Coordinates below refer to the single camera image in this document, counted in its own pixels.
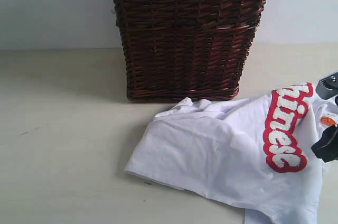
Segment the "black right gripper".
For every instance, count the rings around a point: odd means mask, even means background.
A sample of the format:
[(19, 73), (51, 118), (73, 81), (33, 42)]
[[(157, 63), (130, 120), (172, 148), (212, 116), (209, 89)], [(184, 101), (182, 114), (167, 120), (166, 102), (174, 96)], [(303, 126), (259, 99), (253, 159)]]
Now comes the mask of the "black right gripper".
[(318, 142), (311, 150), (315, 156), (324, 162), (337, 160), (337, 125), (326, 128)]

